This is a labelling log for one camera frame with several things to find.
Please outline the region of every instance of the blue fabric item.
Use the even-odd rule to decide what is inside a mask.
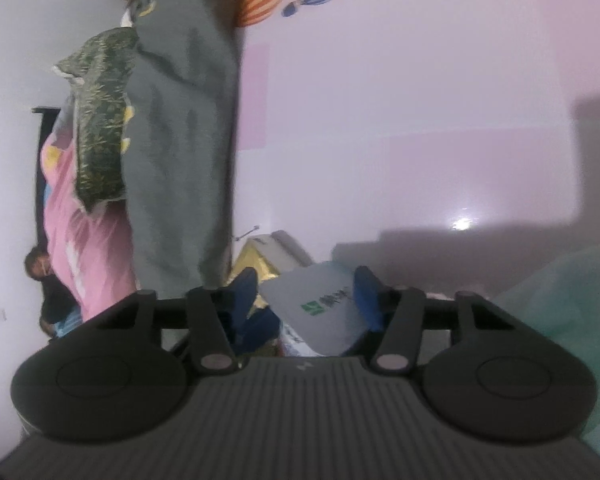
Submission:
[[[46,201],[49,199],[49,195],[51,194],[51,186],[47,183],[45,186],[45,193],[42,196],[42,205],[46,205]]]
[[[64,337],[71,332],[71,330],[74,330],[81,324],[82,314],[80,313],[80,307],[76,305],[64,321],[54,324],[54,328],[56,329],[56,337]]]
[[[582,437],[600,454],[600,246],[555,260],[493,302],[593,372],[598,400]]]
[[[278,336],[280,332],[280,319],[269,308],[257,310],[242,326],[237,333],[232,349],[236,355],[255,352]]]
[[[353,300],[371,332],[383,332],[384,322],[379,294],[385,288],[367,267],[358,267],[353,274]]]
[[[240,332],[258,295],[256,270],[247,267],[225,289],[233,293],[232,325],[234,330]]]

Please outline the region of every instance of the clutter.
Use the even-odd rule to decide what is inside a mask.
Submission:
[[[276,278],[282,272],[298,269],[302,265],[273,235],[247,238],[227,278],[231,283],[244,269],[253,267],[258,283]],[[267,303],[257,295],[254,307],[264,308]]]
[[[324,357],[318,354],[288,324],[280,324],[278,349],[284,357]]]
[[[278,336],[280,320],[269,307],[250,315],[257,292],[258,276],[251,267],[222,290],[222,303],[227,304],[229,315],[221,316],[221,322],[237,356],[255,352]]]
[[[353,272],[336,262],[291,270],[260,285],[264,300],[287,325],[283,342],[292,349],[305,344],[322,356],[344,354],[366,332],[352,290]]]

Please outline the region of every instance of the pillow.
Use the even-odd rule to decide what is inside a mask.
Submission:
[[[113,28],[55,66],[74,94],[74,191],[87,213],[99,202],[124,198],[120,142],[137,40],[135,29]]]

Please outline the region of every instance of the blue cloth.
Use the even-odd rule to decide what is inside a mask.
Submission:
[[[593,372],[598,400],[582,437],[600,454],[600,246],[555,260],[493,302]]]
[[[50,194],[51,194],[51,186],[47,183],[45,186],[45,193],[42,196],[42,205],[46,205],[46,201],[49,199]]]
[[[54,324],[54,328],[56,329],[56,337],[64,337],[71,332],[71,330],[74,330],[81,324],[82,314],[80,313],[80,307],[76,305],[64,321],[59,321],[58,323]]]
[[[258,295],[258,275],[255,269],[247,267],[225,289],[232,292],[234,302],[231,328],[235,332],[232,349],[236,355],[255,352],[278,335],[280,320],[269,307],[249,316]]]

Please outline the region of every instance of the teal fabric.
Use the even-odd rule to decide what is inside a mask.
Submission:
[[[583,438],[600,453],[600,246],[555,260],[493,301],[593,372],[598,401]]]
[[[64,321],[54,324],[56,337],[64,337],[71,332],[71,330],[78,328],[81,324],[82,314],[80,313],[80,307],[76,305]]]

